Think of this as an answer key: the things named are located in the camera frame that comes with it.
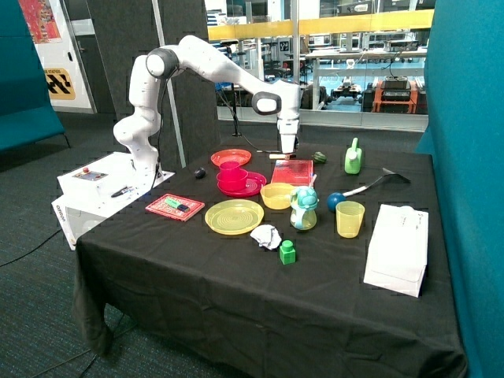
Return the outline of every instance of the green toy block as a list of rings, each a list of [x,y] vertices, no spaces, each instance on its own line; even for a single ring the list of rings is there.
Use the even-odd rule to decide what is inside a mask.
[[[290,240],[284,240],[280,246],[280,260],[284,265],[296,262],[296,250]]]

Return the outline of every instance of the crumpled paper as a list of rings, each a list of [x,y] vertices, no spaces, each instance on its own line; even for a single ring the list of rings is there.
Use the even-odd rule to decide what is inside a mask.
[[[250,233],[250,236],[259,243],[259,246],[266,247],[269,250],[274,250],[282,242],[278,230],[271,224],[263,224],[256,227]]]

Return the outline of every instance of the teal chair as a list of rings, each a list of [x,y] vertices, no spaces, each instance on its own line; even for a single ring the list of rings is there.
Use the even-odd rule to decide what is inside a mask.
[[[504,6],[435,5],[425,80],[431,154],[470,377],[504,376]]]
[[[2,2],[0,54],[0,151],[65,133],[17,0]]]

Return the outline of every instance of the white control box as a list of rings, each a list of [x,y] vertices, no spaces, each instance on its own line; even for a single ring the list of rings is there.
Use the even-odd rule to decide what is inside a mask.
[[[63,195],[52,206],[70,249],[76,249],[80,236],[174,174],[163,172],[155,182],[137,183],[132,156],[114,152],[59,176]]]

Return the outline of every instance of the gray carpet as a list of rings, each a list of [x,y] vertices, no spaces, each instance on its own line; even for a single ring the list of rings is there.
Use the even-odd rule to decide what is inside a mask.
[[[30,252],[59,229],[50,205],[61,195],[57,176],[110,152],[125,151],[113,139],[112,117],[59,116],[72,149],[59,135],[0,153],[0,265]],[[232,129],[232,123],[222,122],[221,138],[231,138]],[[276,138],[275,125],[243,124],[240,129],[251,138]],[[303,128],[300,139],[330,148],[347,145],[356,135],[365,148],[400,151],[412,151],[421,137],[405,132]],[[1,377],[78,377],[91,362],[91,352],[82,354],[87,347],[71,316],[74,258],[65,237],[58,233],[34,253],[0,268]],[[121,316],[118,310],[107,308],[106,321],[111,328]],[[134,326],[130,318],[122,319],[110,356],[97,358],[86,376],[246,376]]]

